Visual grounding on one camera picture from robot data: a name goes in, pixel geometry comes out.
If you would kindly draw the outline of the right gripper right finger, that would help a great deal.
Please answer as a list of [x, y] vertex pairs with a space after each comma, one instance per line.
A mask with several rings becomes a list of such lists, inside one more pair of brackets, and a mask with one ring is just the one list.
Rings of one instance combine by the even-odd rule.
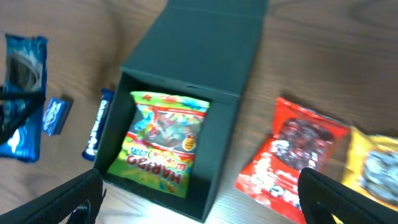
[[397, 212], [367, 198], [311, 168], [298, 178], [298, 196], [307, 224], [397, 223]]

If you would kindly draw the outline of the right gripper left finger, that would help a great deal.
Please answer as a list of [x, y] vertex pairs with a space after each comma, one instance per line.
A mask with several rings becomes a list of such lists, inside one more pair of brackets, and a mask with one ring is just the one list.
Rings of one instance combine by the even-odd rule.
[[106, 195], [100, 172], [91, 169], [3, 215], [1, 224], [95, 224]]

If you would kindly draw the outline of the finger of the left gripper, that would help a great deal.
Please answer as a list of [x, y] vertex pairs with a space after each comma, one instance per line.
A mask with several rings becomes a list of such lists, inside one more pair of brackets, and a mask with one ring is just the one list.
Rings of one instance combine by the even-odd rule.
[[5, 121], [6, 114], [1, 111], [1, 144], [8, 141], [26, 119], [44, 105], [46, 97], [43, 91], [9, 92], [1, 86], [1, 101], [14, 103], [17, 100], [28, 101], [28, 104], [20, 112], [16, 110], [11, 113], [9, 121]]

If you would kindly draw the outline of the blue Eclipse mints box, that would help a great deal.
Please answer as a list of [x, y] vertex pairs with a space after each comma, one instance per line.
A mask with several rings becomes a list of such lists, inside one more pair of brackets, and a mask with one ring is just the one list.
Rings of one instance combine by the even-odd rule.
[[60, 98], [51, 98], [42, 119], [42, 130], [49, 136], [59, 135], [66, 122], [72, 102]]

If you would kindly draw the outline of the blue Oreo cookie pack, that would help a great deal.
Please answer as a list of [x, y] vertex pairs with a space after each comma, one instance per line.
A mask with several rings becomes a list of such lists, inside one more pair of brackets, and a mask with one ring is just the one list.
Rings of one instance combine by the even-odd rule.
[[1, 84], [1, 157], [36, 162], [40, 157], [47, 87], [43, 36], [6, 34], [6, 74]]

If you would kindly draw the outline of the Dairy Milk chocolate bar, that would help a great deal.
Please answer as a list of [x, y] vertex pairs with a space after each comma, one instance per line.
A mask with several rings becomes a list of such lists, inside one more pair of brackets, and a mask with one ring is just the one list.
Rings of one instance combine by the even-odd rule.
[[94, 161], [98, 152], [100, 139], [109, 113], [109, 107], [113, 100], [114, 90], [103, 88], [101, 93], [101, 102], [96, 114], [95, 123], [91, 130], [86, 149], [82, 152], [83, 158], [89, 161]]

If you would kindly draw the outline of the red Hacks candy bag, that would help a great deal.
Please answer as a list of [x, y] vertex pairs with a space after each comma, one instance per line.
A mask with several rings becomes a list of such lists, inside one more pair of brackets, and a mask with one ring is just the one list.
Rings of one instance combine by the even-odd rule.
[[325, 168], [348, 125], [278, 97], [272, 134], [238, 174], [235, 187], [296, 223], [304, 223], [298, 179], [302, 169]]

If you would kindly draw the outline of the yellow Hacks candy bag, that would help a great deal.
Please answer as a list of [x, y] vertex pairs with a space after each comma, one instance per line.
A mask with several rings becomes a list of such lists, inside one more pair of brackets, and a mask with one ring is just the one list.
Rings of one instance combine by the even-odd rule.
[[397, 211], [397, 138], [347, 127], [345, 163], [338, 182]]

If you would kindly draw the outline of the green Haribo gummy bag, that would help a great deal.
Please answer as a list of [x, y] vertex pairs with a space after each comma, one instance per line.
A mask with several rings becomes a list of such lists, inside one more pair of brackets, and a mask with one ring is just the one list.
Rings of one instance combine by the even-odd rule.
[[136, 113], [107, 172], [184, 198], [210, 103], [149, 91], [130, 94]]

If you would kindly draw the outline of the dark green gift box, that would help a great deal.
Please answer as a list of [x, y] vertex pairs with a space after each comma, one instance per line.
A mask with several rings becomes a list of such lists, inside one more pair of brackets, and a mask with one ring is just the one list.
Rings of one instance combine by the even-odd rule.
[[[167, 3], [121, 65], [121, 79], [94, 163], [105, 181], [195, 221], [206, 220], [216, 198], [266, 12], [267, 1]], [[108, 173], [135, 116], [132, 91], [210, 102], [185, 198]]]

